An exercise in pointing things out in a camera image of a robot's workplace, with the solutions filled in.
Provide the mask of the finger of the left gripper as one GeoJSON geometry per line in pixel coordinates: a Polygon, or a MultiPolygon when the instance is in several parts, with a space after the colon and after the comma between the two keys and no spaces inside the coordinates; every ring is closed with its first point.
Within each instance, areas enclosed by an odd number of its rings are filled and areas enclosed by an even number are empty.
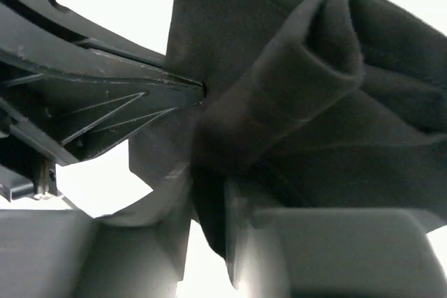
{"type": "Polygon", "coordinates": [[[107,30],[56,0],[1,1],[28,21],[74,45],[101,50],[160,68],[164,64],[162,54],[107,30]]]}

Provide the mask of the black skirt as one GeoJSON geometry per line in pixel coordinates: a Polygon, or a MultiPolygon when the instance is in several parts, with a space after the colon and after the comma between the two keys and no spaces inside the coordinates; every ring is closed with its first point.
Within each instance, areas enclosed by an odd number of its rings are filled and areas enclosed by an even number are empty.
{"type": "Polygon", "coordinates": [[[446,38],[393,3],[174,0],[165,65],[205,98],[133,137],[130,168],[156,188],[186,165],[225,261],[228,179],[283,207],[446,218],[446,38]]]}

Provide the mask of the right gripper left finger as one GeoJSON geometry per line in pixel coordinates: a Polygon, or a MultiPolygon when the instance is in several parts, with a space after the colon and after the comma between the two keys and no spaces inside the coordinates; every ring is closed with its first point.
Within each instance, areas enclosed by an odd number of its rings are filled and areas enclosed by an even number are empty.
{"type": "Polygon", "coordinates": [[[174,297],[183,279],[189,171],[115,214],[1,211],[2,297],[174,297]]]}

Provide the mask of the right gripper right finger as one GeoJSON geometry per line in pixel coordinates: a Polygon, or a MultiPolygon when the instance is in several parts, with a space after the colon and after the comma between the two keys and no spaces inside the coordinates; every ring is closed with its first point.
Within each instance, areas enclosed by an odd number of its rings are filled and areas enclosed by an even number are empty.
{"type": "Polygon", "coordinates": [[[228,179],[226,262],[249,297],[445,297],[446,275],[419,209],[283,207],[228,179]]]}

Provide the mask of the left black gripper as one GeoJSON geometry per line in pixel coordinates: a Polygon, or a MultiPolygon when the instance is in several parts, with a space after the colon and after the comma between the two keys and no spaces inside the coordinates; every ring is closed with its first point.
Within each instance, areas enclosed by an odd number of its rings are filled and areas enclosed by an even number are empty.
{"type": "Polygon", "coordinates": [[[95,158],[199,103],[200,83],[69,43],[1,5],[1,197],[61,195],[56,165],[95,158]]]}

